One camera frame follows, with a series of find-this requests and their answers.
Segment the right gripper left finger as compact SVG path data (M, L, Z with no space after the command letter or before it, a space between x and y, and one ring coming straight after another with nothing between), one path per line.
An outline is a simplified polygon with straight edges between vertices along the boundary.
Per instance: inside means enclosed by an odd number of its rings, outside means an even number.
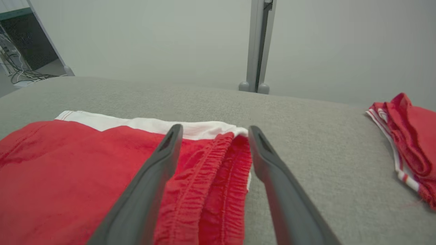
M165 185L173 177L183 127L174 124L98 226L89 245L152 245Z

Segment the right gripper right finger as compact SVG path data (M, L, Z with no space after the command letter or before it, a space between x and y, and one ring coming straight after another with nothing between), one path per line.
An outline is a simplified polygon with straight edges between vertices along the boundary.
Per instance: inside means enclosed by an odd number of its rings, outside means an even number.
M249 127L256 177L265 186L279 245L339 245L340 240L262 130Z

